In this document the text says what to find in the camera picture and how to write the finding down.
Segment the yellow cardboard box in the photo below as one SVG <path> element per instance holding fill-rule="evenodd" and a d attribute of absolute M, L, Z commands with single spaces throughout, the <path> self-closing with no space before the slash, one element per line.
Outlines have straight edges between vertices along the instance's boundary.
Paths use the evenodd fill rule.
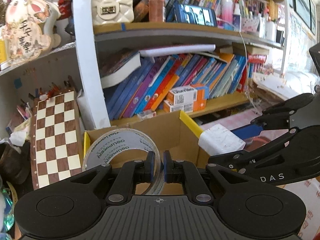
<path fill-rule="evenodd" d="M 130 124 L 112 126 L 85 132 L 85 153 L 89 146 L 106 132 L 116 128 L 132 128 L 147 134 L 156 144 L 163 163 L 163 153 L 169 150 L 172 159 L 186 160 L 198 168 L 204 168 L 209 155 L 198 145 L 203 130 L 183 111 L 162 114 L 151 119 Z M 127 161 L 145 159 L 147 153 L 140 150 L 124 152 L 111 160 L 114 169 L 122 167 Z M 144 194 L 149 183 L 141 183 L 136 187 L 136 194 Z M 178 184 L 164 183 L 160 194 L 181 194 L 182 187 Z"/>

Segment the clear tape roll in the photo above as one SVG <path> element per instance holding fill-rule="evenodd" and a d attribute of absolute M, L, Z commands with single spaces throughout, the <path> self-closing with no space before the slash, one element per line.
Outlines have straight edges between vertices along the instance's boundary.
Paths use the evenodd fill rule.
<path fill-rule="evenodd" d="M 145 133 L 132 128 L 116 128 L 96 139 L 86 151 L 82 170 L 86 171 L 98 165 L 109 164 L 116 156 L 133 150 L 153 153 L 154 171 L 147 195 L 160 194 L 164 187 L 164 174 L 160 152 L 153 140 Z"/>

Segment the pink liquid bottle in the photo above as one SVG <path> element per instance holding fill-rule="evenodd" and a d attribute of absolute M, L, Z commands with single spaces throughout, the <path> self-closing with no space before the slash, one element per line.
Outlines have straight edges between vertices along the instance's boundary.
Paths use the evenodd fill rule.
<path fill-rule="evenodd" d="M 165 22 L 165 0 L 149 0 L 149 21 Z"/>

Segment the lower orange white carton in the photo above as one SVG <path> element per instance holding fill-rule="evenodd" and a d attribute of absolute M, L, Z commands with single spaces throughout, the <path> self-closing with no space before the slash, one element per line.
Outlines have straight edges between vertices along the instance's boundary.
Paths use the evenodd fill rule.
<path fill-rule="evenodd" d="M 163 102 L 163 110 L 167 113 L 175 111 L 184 111 L 185 113 L 201 111 L 205 109 L 207 100 L 199 100 L 191 103 L 182 103 L 179 105 L 172 105 L 168 100 Z"/>

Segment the white quilted handbag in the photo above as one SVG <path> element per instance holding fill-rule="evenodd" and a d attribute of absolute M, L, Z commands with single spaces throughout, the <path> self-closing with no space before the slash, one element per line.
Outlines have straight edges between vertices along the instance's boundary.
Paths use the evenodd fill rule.
<path fill-rule="evenodd" d="M 134 20 L 133 0 L 91 0 L 93 26 L 130 23 Z"/>

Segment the white shelf upright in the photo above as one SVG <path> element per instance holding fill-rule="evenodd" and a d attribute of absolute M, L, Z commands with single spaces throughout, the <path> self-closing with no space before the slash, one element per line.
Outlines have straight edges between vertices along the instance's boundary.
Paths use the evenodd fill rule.
<path fill-rule="evenodd" d="M 73 0 L 75 47 L 83 89 L 81 115 L 88 130 L 110 126 L 100 82 L 91 13 L 91 0 Z"/>

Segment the wooden chessboard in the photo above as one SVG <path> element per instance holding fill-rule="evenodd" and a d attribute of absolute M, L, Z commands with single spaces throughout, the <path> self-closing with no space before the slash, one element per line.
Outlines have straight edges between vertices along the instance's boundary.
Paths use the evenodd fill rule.
<path fill-rule="evenodd" d="M 33 189 L 81 172 L 84 159 L 74 88 L 46 100 L 35 99 L 30 125 Z"/>

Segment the red thick books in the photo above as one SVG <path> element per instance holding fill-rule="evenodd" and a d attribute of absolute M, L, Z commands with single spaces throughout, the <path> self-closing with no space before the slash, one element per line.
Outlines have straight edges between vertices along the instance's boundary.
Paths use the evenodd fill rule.
<path fill-rule="evenodd" d="M 247 59 L 248 68 L 245 67 L 244 70 L 242 71 L 242 75 L 236 89 L 237 92 L 240 92 L 240 93 L 243 92 L 246 79 L 251 78 L 253 73 L 257 71 L 257 68 L 260 66 L 263 66 L 266 59 L 267 59 L 266 55 L 258 55 L 258 54 L 248 55 L 248 59 Z"/>

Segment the blue photo box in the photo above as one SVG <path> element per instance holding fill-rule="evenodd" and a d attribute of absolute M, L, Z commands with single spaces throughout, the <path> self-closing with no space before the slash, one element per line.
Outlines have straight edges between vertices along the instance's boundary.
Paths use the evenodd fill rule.
<path fill-rule="evenodd" d="M 213 9 L 175 3 L 174 11 L 175 19 L 179 23 L 217 27 L 216 14 Z"/>

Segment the white power adapter plug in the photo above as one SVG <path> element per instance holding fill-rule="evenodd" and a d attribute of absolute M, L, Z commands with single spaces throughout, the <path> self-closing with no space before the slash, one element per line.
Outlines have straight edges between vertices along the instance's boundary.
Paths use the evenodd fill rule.
<path fill-rule="evenodd" d="M 198 145 L 209 156 L 214 156 L 243 150 L 246 143 L 221 124 L 217 124 L 201 133 Z"/>

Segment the orange white carton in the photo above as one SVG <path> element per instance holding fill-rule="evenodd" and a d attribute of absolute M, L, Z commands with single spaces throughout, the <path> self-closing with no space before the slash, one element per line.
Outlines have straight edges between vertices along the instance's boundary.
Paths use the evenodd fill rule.
<path fill-rule="evenodd" d="M 163 110 L 167 113 L 175 111 L 184 111 L 185 113 L 201 111 L 205 109 L 207 100 L 199 100 L 191 103 L 182 103 L 179 105 L 172 105 L 168 100 L 163 102 Z"/>
<path fill-rule="evenodd" d="M 180 105 L 199 100 L 207 100 L 209 87 L 202 84 L 175 87 L 169 90 L 166 100 L 172 105 Z"/>

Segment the row of leaning books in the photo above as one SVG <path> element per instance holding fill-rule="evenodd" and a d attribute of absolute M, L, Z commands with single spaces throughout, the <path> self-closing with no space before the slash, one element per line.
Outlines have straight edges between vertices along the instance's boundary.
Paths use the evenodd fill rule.
<path fill-rule="evenodd" d="M 148 109 L 163 110 L 175 87 L 205 85 L 207 101 L 233 94 L 246 63 L 245 56 L 214 54 L 197 46 L 124 50 L 99 70 L 108 117 L 127 119 Z"/>

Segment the small white eraser box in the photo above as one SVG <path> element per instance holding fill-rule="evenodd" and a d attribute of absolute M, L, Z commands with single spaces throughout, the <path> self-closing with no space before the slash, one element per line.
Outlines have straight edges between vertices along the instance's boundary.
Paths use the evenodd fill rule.
<path fill-rule="evenodd" d="M 137 114 L 139 120 L 150 119 L 150 118 L 155 117 L 156 115 L 157 115 L 156 111 L 153 111 L 151 109 L 148 109 L 146 111 L 142 111 L 142 112 Z"/>

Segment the pile of papers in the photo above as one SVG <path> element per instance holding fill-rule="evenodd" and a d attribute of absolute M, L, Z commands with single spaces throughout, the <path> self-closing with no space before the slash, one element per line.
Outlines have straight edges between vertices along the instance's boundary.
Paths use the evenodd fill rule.
<path fill-rule="evenodd" d="M 249 87 L 254 96 L 272 105 L 298 95 L 297 92 L 286 85 L 286 80 L 271 74 L 253 73 L 253 77 L 249 81 Z"/>

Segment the decorated ceramic plaque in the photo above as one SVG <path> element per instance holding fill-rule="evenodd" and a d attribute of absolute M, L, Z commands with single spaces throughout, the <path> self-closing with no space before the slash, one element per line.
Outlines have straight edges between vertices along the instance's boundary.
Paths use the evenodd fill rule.
<path fill-rule="evenodd" d="M 1 27 L 8 65 L 32 61 L 58 47 L 61 37 L 54 26 L 60 16 L 58 7 L 46 0 L 12 0 Z"/>

